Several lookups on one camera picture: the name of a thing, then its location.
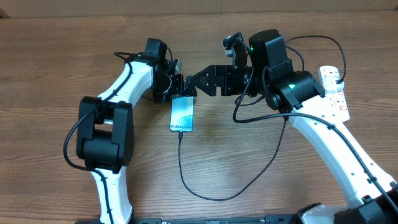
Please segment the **blue Samsung smartphone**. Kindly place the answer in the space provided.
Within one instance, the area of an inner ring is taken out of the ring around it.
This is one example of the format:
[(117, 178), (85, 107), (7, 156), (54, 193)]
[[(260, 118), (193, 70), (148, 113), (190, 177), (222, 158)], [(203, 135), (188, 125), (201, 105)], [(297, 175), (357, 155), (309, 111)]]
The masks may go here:
[(175, 132), (192, 132), (193, 108), (193, 96), (173, 99), (170, 113), (170, 130)]

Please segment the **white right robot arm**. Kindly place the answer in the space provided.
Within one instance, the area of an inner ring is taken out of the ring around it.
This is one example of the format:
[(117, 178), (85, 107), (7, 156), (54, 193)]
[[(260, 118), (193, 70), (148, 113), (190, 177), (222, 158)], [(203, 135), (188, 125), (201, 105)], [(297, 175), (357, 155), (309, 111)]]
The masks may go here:
[(339, 184), (344, 207), (315, 203), (291, 215), (291, 223), (396, 223), (397, 182), (359, 145), (307, 71), (295, 71), (275, 29), (223, 40), (231, 65), (210, 65), (191, 77), (207, 95), (262, 95), (274, 117), (292, 123), (318, 152)]

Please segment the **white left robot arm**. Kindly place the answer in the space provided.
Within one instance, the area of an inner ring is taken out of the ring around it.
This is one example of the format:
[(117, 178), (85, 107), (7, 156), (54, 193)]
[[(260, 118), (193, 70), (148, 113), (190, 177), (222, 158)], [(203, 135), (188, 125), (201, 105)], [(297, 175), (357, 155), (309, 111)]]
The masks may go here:
[(152, 90), (154, 102), (171, 101), (174, 114), (193, 113), (196, 90), (177, 74), (177, 61), (166, 59), (168, 52), (166, 43), (149, 38), (143, 52), (116, 53), (124, 62), (122, 74), (102, 94), (80, 101), (76, 154), (95, 178), (101, 206), (97, 223), (133, 220), (126, 167), (134, 150), (133, 108), (142, 94)]

